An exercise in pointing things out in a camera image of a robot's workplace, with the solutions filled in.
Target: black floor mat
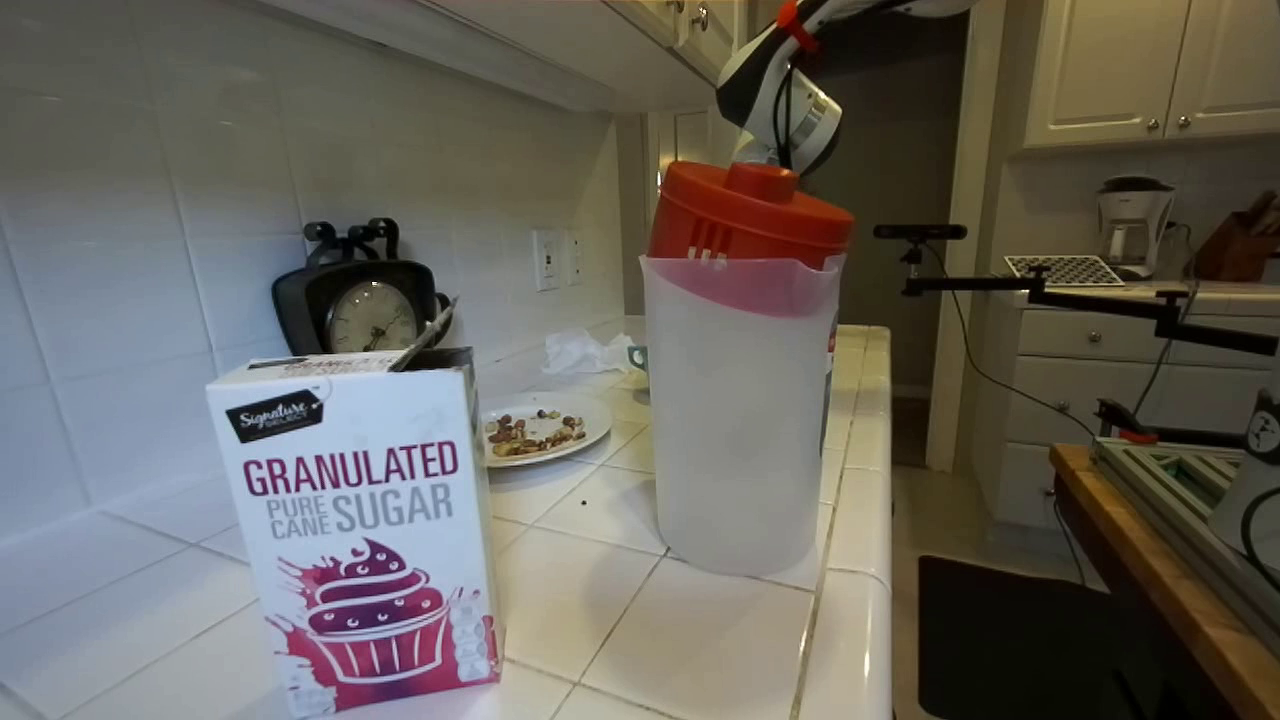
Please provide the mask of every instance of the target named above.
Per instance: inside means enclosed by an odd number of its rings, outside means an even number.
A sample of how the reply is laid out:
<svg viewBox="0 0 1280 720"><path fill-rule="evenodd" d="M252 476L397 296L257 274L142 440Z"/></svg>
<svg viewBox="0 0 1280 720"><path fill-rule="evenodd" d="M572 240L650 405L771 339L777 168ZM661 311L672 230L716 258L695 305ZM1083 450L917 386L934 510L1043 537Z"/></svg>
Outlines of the black floor mat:
<svg viewBox="0 0 1280 720"><path fill-rule="evenodd" d="M1087 720L1112 685L1112 598L920 555L920 709L950 720Z"/></svg>

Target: kitchen cabinet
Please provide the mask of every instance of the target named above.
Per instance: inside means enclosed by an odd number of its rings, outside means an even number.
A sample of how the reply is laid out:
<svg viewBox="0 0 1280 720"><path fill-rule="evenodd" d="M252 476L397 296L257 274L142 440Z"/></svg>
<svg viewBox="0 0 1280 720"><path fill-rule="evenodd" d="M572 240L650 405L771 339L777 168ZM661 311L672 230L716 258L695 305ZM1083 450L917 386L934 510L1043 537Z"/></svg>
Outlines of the kitchen cabinet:
<svg viewBox="0 0 1280 720"><path fill-rule="evenodd" d="M745 44L745 0L610 0L622 16L645 28L661 50L672 50L710 83L721 80L731 50Z"/></svg>
<svg viewBox="0 0 1280 720"><path fill-rule="evenodd" d="M1280 132L1278 0L1043 0L1018 12L1035 38L1028 147Z"/></svg>
<svg viewBox="0 0 1280 720"><path fill-rule="evenodd" d="M1154 319L1028 309L1018 296L983 302L981 379L967 450L973 476L999 524L1058 528L1048 446L1087 446L1095 400L1137 405L1166 358L1139 419L1154 430L1245 431L1271 365L1203 346L1167 346ZM1193 311L1210 327L1280 335L1271 317Z"/></svg>
<svg viewBox="0 0 1280 720"><path fill-rule="evenodd" d="M634 0L628 16L622 0L267 3L570 111L700 111L716 100L711 65L741 44L741 0Z"/></svg>

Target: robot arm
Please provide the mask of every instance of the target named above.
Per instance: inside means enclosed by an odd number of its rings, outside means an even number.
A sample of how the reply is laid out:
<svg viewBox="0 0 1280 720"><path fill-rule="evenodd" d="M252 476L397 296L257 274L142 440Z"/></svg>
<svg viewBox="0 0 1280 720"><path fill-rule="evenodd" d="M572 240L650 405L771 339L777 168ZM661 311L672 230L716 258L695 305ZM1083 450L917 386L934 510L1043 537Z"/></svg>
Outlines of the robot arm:
<svg viewBox="0 0 1280 720"><path fill-rule="evenodd" d="M795 65L831 22L865 12L961 16L967 0L785 0L771 28L745 44L716 90L721 116L745 127L741 161L817 168L839 132L839 103Z"/></svg>

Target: cardboard box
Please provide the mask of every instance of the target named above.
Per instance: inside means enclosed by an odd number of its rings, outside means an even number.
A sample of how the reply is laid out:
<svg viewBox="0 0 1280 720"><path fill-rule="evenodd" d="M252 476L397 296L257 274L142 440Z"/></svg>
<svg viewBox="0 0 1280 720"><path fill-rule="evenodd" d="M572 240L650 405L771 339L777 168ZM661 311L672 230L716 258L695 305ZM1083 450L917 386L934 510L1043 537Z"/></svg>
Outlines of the cardboard box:
<svg viewBox="0 0 1280 720"><path fill-rule="evenodd" d="M245 365L207 407L294 717L499 675L467 351Z"/></svg>

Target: cupcake picture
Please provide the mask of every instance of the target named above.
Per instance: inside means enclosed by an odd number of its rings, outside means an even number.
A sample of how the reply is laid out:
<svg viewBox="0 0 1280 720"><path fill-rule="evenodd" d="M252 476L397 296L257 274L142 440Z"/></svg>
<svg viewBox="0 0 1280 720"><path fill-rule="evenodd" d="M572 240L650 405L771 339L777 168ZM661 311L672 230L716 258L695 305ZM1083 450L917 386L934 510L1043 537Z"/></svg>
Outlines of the cupcake picture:
<svg viewBox="0 0 1280 720"><path fill-rule="evenodd" d="M364 540L353 560L294 569L304 591L304 632L339 685L390 685L444 660L444 591L390 546Z"/></svg>

